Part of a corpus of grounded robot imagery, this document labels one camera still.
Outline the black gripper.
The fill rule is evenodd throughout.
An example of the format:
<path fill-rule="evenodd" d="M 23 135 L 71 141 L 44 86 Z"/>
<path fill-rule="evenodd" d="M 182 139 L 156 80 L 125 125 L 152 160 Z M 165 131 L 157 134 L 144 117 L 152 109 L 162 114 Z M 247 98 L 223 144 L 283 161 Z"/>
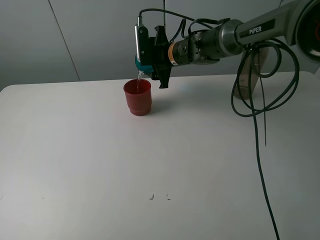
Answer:
<path fill-rule="evenodd" d="M 163 25 L 158 25 L 154 29 L 156 36 L 152 49 L 152 80 L 160 82 L 160 89 L 167 89 L 172 68 L 198 64 L 200 54 L 190 39 L 169 43 Z"/>

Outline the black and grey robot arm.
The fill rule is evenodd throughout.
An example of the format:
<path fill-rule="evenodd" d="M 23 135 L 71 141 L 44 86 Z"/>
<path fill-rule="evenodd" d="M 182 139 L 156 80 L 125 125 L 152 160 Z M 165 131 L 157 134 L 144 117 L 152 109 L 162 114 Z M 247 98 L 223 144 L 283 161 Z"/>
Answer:
<path fill-rule="evenodd" d="M 171 69 L 177 66 L 213 64 L 236 56 L 257 45 L 265 46 L 284 37 L 289 46 L 296 45 L 310 61 L 320 60 L 320 2 L 294 0 L 247 22 L 224 18 L 198 18 L 192 24 L 210 25 L 206 30 L 188 30 L 187 36 L 174 42 L 155 45 L 151 78 L 160 88 L 169 86 Z"/>

